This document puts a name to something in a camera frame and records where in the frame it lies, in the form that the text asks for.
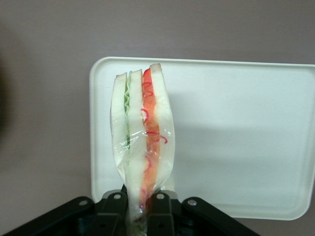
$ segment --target white tray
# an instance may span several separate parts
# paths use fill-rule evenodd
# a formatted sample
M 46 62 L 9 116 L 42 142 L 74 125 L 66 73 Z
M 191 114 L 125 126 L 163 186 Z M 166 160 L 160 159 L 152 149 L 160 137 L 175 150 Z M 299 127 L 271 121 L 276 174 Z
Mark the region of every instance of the white tray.
M 315 66 L 103 58 L 90 74 L 92 195 L 123 182 L 109 111 L 114 78 L 162 65 L 174 117 L 179 200 L 201 197 L 232 217 L 291 220 L 315 176 Z

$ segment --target sandwich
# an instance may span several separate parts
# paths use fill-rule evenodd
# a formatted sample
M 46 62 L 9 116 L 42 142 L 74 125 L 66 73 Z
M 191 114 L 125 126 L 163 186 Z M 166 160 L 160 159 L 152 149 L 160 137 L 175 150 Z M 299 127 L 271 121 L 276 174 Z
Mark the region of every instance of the sandwich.
M 111 101 L 112 146 L 128 195 L 131 222 L 145 219 L 148 202 L 173 169 L 175 133 L 162 68 L 117 75 Z

